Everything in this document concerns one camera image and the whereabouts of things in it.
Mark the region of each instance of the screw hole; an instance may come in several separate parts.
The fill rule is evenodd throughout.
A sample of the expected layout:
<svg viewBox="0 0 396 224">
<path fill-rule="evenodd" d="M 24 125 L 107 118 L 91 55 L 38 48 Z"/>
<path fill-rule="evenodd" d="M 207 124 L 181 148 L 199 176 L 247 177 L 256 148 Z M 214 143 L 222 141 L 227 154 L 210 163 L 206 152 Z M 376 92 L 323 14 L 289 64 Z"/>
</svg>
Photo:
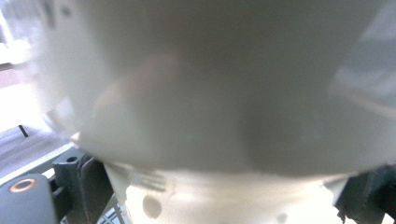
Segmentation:
<svg viewBox="0 0 396 224">
<path fill-rule="evenodd" d="M 77 157 L 69 157 L 69 158 L 67 158 L 67 162 L 73 162 L 73 161 L 76 161 L 77 160 Z"/>
<path fill-rule="evenodd" d="M 23 181 L 19 185 L 17 185 L 15 188 L 16 189 L 24 189 L 24 188 L 28 187 L 29 185 L 31 185 L 31 183 L 29 181 Z"/>
<path fill-rule="evenodd" d="M 286 215 L 285 213 L 280 214 L 279 216 L 277 216 L 276 220 L 277 223 L 284 224 L 288 221 L 288 215 Z"/>
<path fill-rule="evenodd" d="M 69 18 L 72 15 L 72 11 L 68 7 L 62 7 L 61 8 L 62 14 L 66 17 Z"/>
</svg>

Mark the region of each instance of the gray floor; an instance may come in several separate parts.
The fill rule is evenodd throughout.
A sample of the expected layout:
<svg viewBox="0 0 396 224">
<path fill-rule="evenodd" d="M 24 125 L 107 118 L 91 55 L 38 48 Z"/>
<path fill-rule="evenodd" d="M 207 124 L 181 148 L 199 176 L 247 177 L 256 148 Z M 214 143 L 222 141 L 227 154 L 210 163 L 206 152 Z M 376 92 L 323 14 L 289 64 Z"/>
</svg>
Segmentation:
<svg viewBox="0 0 396 224">
<path fill-rule="evenodd" d="M 18 126 L 0 133 L 0 178 L 69 142 L 44 122 L 23 125 L 23 128 L 29 137 L 24 137 Z"/>
</svg>

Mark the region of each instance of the orange ring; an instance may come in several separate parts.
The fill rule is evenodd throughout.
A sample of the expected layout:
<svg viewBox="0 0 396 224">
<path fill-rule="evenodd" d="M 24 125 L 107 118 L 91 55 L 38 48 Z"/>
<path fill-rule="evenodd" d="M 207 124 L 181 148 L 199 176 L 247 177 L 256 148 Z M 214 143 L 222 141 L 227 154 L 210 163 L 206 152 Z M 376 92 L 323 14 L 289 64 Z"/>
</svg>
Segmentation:
<svg viewBox="0 0 396 224">
<path fill-rule="evenodd" d="M 20 185 L 24 184 L 26 182 L 29 182 L 29 184 L 27 186 L 23 187 L 23 188 L 20 188 Z M 9 188 L 9 191 L 11 191 L 13 193 L 23 192 L 23 191 L 26 191 L 28 189 L 31 189 L 35 185 L 35 183 L 36 183 L 36 181 L 33 178 L 23 179 L 23 180 L 18 181 L 13 186 L 11 186 L 11 188 Z"/>
</svg>

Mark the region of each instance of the black bracket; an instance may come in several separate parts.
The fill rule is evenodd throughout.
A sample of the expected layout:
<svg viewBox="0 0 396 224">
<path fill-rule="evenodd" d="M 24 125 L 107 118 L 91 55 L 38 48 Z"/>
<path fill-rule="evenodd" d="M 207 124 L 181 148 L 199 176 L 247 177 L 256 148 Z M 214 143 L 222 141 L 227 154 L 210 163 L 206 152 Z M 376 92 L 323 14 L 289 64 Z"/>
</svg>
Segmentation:
<svg viewBox="0 0 396 224">
<path fill-rule="evenodd" d="M 113 195 L 103 164 L 71 148 L 55 176 L 25 175 L 0 187 L 0 223 L 96 223 Z"/>
<path fill-rule="evenodd" d="M 396 218 L 396 165 L 386 165 L 346 182 L 335 207 L 338 216 L 346 217 L 358 224 L 381 224 L 387 213 Z"/>
</svg>

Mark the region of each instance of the black plastic part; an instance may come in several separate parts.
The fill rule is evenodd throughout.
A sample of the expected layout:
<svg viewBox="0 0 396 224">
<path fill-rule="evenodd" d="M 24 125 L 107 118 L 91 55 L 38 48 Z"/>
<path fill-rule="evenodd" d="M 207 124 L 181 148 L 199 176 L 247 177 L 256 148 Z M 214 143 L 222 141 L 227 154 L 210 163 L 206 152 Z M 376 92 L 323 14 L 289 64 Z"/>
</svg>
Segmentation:
<svg viewBox="0 0 396 224">
<path fill-rule="evenodd" d="M 32 187 L 20 192 L 10 190 L 19 181 L 26 179 L 35 181 Z M 55 215 L 50 185 L 43 175 L 15 178 L 0 188 L 0 195 L 0 223 L 59 223 Z"/>
<path fill-rule="evenodd" d="M 20 130 L 21 130 L 21 132 L 23 133 L 23 136 L 29 137 L 29 134 L 27 134 L 27 132 L 24 130 L 23 126 L 18 125 L 18 127 L 20 127 Z"/>
<path fill-rule="evenodd" d="M 56 209 L 56 217 L 59 221 L 72 209 L 72 200 L 65 187 L 57 188 L 52 192 Z"/>
<path fill-rule="evenodd" d="M 387 185 L 383 192 L 380 206 L 388 215 L 396 219 L 396 182 Z"/>
<path fill-rule="evenodd" d="M 387 165 L 372 172 L 351 177 L 344 187 L 335 207 L 338 216 L 358 224 L 381 224 L 385 211 L 381 199 L 389 183 L 396 179 L 396 166 Z"/>
<path fill-rule="evenodd" d="M 70 193 L 69 223 L 96 223 L 113 194 L 103 164 L 77 149 L 53 162 L 56 184 Z"/>
</svg>

